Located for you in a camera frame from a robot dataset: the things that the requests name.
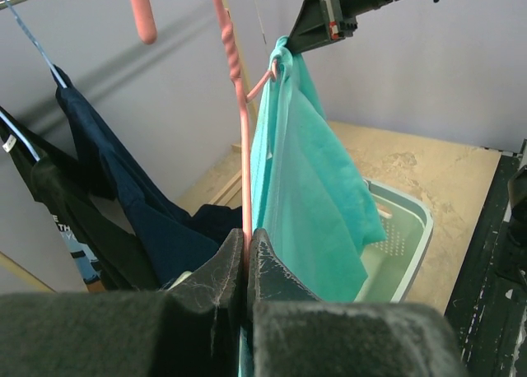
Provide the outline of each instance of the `pink clothes hanger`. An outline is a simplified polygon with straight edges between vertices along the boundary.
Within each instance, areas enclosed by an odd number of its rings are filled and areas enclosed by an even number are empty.
[[[245,94],[241,73],[243,68],[240,64],[240,55],[234,38],[234,25],[228,10],[223,5],[222,0],[213,0],[216,8],[217,19],[222,31],[222,41],[229,68],[231,70],[231,81],[236,91],[236,99],[240,110],[241,124],[241,206],[242,206],[242,225],[244,231],[244,270],[245,275],[249,271],[250,241],[253,235],[251,192],[250,192],[250,131],[249,115],[247,103],[250,102],[262,90],[269,79],[275,81],[277,78],[277,62],[273,61],[271,70],[266,71],[262,79],[256,84],[254,89],[247,95]],[[145,44],[152,44],[157,37],[156,24],[152,15],[150,0],[130,0],[132,3],[133,14],[138,28],[139,37]]]

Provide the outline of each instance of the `white label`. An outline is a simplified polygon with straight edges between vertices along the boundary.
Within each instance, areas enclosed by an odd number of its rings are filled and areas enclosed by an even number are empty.
[[[13,149],[15,144],[16,144],[16,138],[10,135],[6,143],[2,145],[2,148],[5,152],[9,153],[11,152],[11,149]]]

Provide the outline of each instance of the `plywood surface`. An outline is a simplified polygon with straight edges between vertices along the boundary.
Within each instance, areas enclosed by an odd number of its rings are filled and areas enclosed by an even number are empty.
[[[409,193],[431,209],[434,234],[407,301],[443,313],[500,153],[345,123],[330,126],[363,176]],[[239,169],[240,155],[233,152],[185,195],[182,206],[196,208],[200,204],[194,200],[211,200]],[[228,205],[240,200],[236,194]]]

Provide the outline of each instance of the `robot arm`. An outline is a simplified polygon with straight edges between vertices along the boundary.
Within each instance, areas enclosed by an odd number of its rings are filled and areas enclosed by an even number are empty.
[[[357,15],[394,1],[398,0],[304,0],[287,48],[299,54],[351,37]]]

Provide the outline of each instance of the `hanging shirt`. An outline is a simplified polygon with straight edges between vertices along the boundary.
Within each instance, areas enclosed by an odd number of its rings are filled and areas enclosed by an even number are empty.
[[[150,256],[161,284],[194,271],[218,250],[229,232],[241,227],[241,207],[203,206],[190,216],[166,198],[148,178],[95,109],[75,89],[58,85],[55,94],[68,117],[81,165],[91,173],[91,190],[117,197]]]
[[[89,199],[90,172],[2,111],[40,159],[35,161],[26,145],[17,141],[12,128],[0,120],[4,150],[11,156],[33,199],[42,202],[53,216],[88,288],[99,276],[106,289],[159,288],[138,239],[103,217]]]
[[[366,280],[361,253],[385,239],[375,202],[325,121],[302,56],[278,40],[279,77],[263,89],[251,150],[253,227],[327,301],[352,301]]]

